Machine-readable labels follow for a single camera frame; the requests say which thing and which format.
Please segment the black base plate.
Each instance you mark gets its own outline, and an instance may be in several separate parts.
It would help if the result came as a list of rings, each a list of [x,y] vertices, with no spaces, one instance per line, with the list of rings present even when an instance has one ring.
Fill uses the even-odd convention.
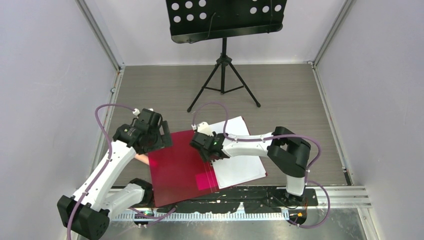
[[[291,210],[303,207],[316,207],[318,200],[316,191],[307,188],[302,197],[289,196],[283,186],[235,186],[218,192],[171,203],[164,206],[156,206],[152,197],[149,203],[138,203],[134,208],[148,208],[160,213],[167,213],[175,208],[176,213],[212,213],[226,214],[235,213],[243,206],[248,214],[276,213],[278,208]]]

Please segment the red plastic folder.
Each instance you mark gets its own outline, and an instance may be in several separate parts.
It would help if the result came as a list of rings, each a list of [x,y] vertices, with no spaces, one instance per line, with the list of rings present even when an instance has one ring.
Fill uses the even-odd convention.
[[[203,162],[189,145],[194,132],[171,134],[171,147],[148,154],[154,204],[162,207],[217,192],[218,182],[212,163]]]

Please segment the pink plastic cylinder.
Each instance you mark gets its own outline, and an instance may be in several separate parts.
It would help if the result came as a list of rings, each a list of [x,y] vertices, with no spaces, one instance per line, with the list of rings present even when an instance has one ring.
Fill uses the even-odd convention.
[[[134,158],[146,165],[150,164],[149,157],[145,154],[136,154]]]

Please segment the aluminium frame rail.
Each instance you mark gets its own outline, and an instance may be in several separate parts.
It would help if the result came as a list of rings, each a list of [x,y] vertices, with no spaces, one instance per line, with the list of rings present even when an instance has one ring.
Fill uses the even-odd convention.
[[[112,219],[114,222],[153,222],[157,219],[149,219],[137,216],[134,211],[127,210]],[[162,219],[163,222],[206,222],[206,221],[288,221],[289,212],[283,209],[281,212],[271,213],[245,213],[237,210],[233,213],[172,213]]]

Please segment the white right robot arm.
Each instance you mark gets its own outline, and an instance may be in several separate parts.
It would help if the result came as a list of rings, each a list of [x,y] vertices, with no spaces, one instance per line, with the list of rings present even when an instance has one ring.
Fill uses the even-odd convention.
[[[204,162],[239,156],[269,158],[286,175],[285,198],[299,205],[306,197],[305,183],[311,145],[285,127],[262,135],[207,134],[196,130],[189,145]]]

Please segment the black music stand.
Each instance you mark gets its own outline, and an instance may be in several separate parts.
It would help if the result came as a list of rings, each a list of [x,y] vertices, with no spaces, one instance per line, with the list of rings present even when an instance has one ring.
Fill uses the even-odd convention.
[[[287,0],[167,0],[167,15],[171,40],[176,44],[194,44],[221,39],[221,53],[213,70],[187,108],[191,112],[204,90],[209,90],[210,80],[217,70],[221,71],[217,92],[227,94],[225,89],[226,68],[230,67],[246,89],[256,106],[261,104],[227,55],[228,39],[231,37],[270,34],[283,28]]]

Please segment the stack of white paper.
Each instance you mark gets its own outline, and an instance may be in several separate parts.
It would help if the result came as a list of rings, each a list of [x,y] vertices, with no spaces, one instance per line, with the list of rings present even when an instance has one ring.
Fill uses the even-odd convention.
[[[241,116],[228,120],[226,132],[248,136],[249,130]],[[264,165],[258,156],[236,156],[212,163],[219,189],[232,187],[267,176]]]

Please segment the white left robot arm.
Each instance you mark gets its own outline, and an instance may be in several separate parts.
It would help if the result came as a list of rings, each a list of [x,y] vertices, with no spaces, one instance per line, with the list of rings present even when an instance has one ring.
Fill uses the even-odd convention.
[[[152,109],[131,108],[135,116],[130,124],[118,127],[107,136],[107,151],[87,180],[72,196],[57,202],[66,238],[76,233],[88,240],[99,240],[110,221],[128,208],[153,202],[151,183],[135,178],[120,191],[108,195],[115,181],[137,155],[145,155],[172,146],[168,122]]]

